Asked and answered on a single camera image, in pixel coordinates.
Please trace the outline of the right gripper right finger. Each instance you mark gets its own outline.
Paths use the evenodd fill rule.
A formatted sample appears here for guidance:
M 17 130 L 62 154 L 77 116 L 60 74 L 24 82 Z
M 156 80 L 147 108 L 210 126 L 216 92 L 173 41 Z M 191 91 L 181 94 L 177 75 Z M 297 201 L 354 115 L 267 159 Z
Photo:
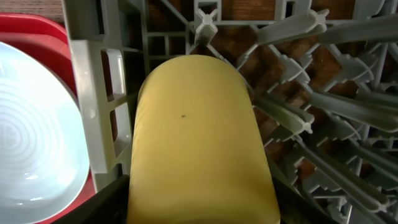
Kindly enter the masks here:
M 295 190 L 279 179 L 272 177 L 283 224 L 338 224 L 323 212 L 312 206 Z

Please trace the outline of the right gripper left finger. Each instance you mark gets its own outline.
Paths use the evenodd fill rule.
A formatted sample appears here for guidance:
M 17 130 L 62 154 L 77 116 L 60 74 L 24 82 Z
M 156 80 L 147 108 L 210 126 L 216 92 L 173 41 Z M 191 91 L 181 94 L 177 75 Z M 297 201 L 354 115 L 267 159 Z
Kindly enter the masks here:
M 92 198 L 53 223 L 126 224 L 129 179 L 128 175 L 122 175 Z

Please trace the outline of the light blue plate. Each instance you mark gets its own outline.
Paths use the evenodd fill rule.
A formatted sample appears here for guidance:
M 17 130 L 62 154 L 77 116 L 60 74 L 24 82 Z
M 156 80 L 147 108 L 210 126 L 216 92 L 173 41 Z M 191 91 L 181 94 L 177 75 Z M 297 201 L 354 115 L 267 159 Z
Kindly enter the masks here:
M 90 169 L 75 95 L 51 69 L 1 44 L 1 222 L 65 210 Z

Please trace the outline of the yellow plastic cup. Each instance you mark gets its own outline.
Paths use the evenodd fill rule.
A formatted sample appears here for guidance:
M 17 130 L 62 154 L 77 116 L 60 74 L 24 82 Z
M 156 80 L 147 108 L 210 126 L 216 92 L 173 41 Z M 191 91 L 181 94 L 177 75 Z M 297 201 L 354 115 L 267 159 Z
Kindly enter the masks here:
M 279 223 L 246 84 L 205 55 L 170 59 L 143 83 L 128 223 Z

